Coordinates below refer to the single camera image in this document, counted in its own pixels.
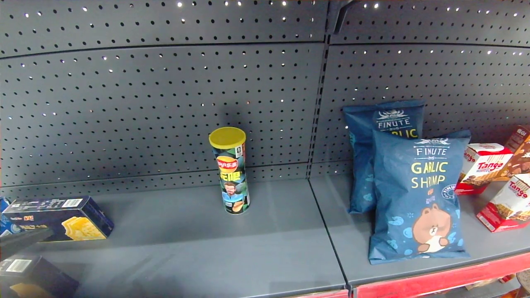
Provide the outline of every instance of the lay's chip can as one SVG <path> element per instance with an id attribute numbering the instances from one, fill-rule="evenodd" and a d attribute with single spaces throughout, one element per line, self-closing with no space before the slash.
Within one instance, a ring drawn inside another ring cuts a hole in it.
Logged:
<path id="1" fill-rule="evenodd" d="M 209 136 L 219 167 L 223 203 L 230 214 L 241 214 L 249 205 L 245 173 L 245 132 L 236 127 L 221 127 Z"/>

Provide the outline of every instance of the blue chip bag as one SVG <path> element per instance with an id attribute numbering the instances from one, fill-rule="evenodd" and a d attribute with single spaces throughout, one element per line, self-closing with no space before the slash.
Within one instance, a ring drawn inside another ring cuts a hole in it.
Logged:
<path id="1" fill-rule="evenodd" d="M 355 181 L 350 197 L 350 213 L 367 212 L 376 205 L 372 131 L 421 138 L 424 105 L 424 100 L 404 100 L 342 108 L 354 149 Z"/>
<path id="2" fill-rule="evenodd" d="M 433 139 L 374 132 L 377 209 L 369 260 L 468 257 L 454 193 L 469 130 Z"/>
<path id="3" fill-rule="evenodd" d="M 0 212 L 3 212 L 6 210 L 6 208 L 9 206 L 9 201 L 5 199 L 4 197 L 0 197 Z M 9 219 L 5 215 L 1 215 L 0 218 L 0 237 L 11 235 L 11 234 L 17 234 L 22 232 L 22 229 L 17 226 L 16 224 L 13 224 L 9 221 Z"/>

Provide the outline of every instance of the cartoon bear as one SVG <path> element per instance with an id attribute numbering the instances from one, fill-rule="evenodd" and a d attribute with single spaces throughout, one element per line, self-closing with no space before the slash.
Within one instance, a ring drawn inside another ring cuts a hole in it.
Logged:
<path id="1" fill-rule="evenodd" d="M 451 216 L 438 208 L 434 203 L 432 208 L 425 208 L 421 216 L 412 226 L 412 235 L 420 243 L 419 253 L 437 252 L 449 244 L 445 238 L 451 229 Z"/>

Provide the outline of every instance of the red and white box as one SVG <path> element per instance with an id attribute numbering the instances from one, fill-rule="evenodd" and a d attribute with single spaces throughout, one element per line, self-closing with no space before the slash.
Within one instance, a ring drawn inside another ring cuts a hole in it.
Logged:
<path id="1" fill-rule="evenodd" d="M 469 144 L 464 152 L 464 165 L 455 193 L 481 194 L 512 155 L 510 149 L 497 143 Z"/>
<path id="2" fill-rule="evenodd" d="M 530 223 L 530 173 L 513 176 L 477 218 L 491 232 L 520 229 Z"/>

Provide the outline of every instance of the tango wafer box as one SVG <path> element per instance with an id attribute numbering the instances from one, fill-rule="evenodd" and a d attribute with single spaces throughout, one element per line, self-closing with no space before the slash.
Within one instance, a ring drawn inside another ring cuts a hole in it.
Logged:
<path id="1" fill-rule="evenodd" d="M 497 143 L 469 144 L 456 185 L 457 195 L 482 193 L 512 157 L 510 149 Z"/>
<path id="2" fill-rule="evenodd" d="M 2 297 L 69 298 L 78 286 L 41 256 L 13 255 L 0 262 Z"/>
<path id="3" fill-rule="evenodd" d="M 530 126 L 518 126 L 505 146 L 514 156 L 502 168 L 495 181 L 508 181 L 514 175 L 530 173 Z"/>
<path id="4" fill-rule="evenodd" d="M 2 214 L 25 230 L 52 229 L 43 242 L 106 239 L 114 228 L 90 196 L 16 200 Z"/>
<path id="5" fill-rule="evenodd" d="M 525 227 L 530 223 L 530 174 L 514 175 L 477 218 L 491 231 Z"/>

